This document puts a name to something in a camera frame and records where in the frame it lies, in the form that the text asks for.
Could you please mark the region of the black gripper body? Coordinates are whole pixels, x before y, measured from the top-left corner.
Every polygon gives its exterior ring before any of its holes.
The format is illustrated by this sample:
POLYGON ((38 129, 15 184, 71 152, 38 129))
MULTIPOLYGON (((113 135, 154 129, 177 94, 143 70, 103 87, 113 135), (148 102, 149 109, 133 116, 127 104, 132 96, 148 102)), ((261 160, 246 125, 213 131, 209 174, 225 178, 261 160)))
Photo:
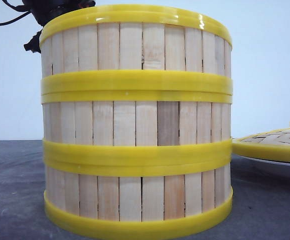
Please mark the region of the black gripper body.
POLYGON ((60 15, 96 5, 94 0, 24 0, 23 3, 42 27, 60 15))

